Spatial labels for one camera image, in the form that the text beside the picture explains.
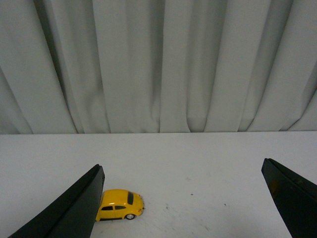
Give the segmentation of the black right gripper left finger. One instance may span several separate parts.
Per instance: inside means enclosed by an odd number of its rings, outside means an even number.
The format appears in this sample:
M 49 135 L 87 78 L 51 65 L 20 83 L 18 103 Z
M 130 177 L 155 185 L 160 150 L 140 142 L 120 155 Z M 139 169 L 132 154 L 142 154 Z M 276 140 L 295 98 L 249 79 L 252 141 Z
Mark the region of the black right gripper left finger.
M 105 174 L 96 164 L 11 238 L 89 238 L 100 206 Z

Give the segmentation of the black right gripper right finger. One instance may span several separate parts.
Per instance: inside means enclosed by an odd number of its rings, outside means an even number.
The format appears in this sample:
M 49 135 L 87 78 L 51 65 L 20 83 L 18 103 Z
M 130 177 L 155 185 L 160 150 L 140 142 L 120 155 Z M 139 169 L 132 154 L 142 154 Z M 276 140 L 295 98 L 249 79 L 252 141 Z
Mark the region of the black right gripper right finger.
M 271 158 L 262 174 L 283 222 L 293 238 L 317 236 L 317 185 Z

